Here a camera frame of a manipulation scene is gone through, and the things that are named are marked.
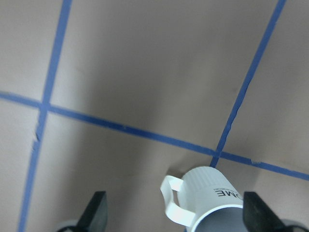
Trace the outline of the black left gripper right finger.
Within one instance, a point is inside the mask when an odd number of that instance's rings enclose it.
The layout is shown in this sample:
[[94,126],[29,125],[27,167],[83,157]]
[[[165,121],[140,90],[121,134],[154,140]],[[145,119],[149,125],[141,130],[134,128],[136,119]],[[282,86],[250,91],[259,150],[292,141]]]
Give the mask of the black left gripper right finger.
[[243,196],[243,223],[249,232],[289,232],[287,227],[256,192]]

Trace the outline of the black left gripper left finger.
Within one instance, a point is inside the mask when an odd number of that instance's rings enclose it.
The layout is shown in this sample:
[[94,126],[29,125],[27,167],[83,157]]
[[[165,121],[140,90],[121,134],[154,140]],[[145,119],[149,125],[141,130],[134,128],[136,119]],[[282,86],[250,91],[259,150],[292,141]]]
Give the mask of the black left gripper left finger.
[[96,191],[76,224],[79,232],[104,232],[107,226],[107,194]]

